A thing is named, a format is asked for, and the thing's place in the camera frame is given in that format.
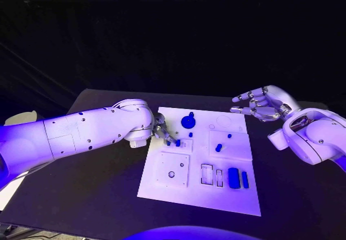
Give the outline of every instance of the blue object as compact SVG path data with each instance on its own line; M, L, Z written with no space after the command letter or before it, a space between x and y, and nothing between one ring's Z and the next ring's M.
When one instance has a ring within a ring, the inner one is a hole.
M248 174L246 174L245 171L241 173L241 178L242 178L244 188L248 189L249 188L249 181L248 181Z
M228 169L228 182L232 189L241 188L239 171L235 167Z
M215 151L219 152L222 150L222 144L218 144Z
M182 126L186 128L186 129L192 129L196 125L196 120L193 118L193 112L189 113L189 116L184 116L182 118Z

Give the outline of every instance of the table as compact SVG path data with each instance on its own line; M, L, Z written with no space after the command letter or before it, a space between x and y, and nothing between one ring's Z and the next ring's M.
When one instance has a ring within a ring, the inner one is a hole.
M159 107L228 112L231 98L86 89L69 114L111 106L122 99ZM346 236L346 174L332 161L304 163L278 151L267 135L282 122L246 116L252 165L262 216L251 216L137 197L146 147L122 140L59 159L24 178L0 214L11 225L115 240L153 228L193 225L262 239L342 239Z

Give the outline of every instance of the robotic hand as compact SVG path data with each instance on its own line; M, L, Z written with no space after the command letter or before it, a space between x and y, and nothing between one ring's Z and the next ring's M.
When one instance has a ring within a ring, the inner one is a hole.
M346 119L317 108L303 109L290 94L270 85L232 98L249 100L249 107L231 107L231 112L254 115L261 122L282 119L284 124L268 139L278 150L291 148L298 158L314 165L330 159L346 171Z
M143 147L153 135L176 143L164 116L159 113L154 117L141 99L43 121L0 126L0 190L22 173L39 170L56 159L121 139L130 141L131 148Z

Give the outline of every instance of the robot arm cover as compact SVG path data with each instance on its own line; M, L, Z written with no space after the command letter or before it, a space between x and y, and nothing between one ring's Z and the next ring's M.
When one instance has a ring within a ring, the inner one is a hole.
M154 117L147 103L104 107L53 119L0 127L0 189L27 170L117 143L147 144Z

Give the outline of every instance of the cable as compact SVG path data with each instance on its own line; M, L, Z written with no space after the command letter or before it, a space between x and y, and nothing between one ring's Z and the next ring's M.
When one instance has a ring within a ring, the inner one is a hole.
M37 236L29 236L29 237L26 237L26 238L23 238L23 239L42 239L42 238L45 238L45 239L52 239L52 238L55 238L58 235L60 235L60 233L58 233L56 235L53 235L53 236L45 236L45 235L37 235Z

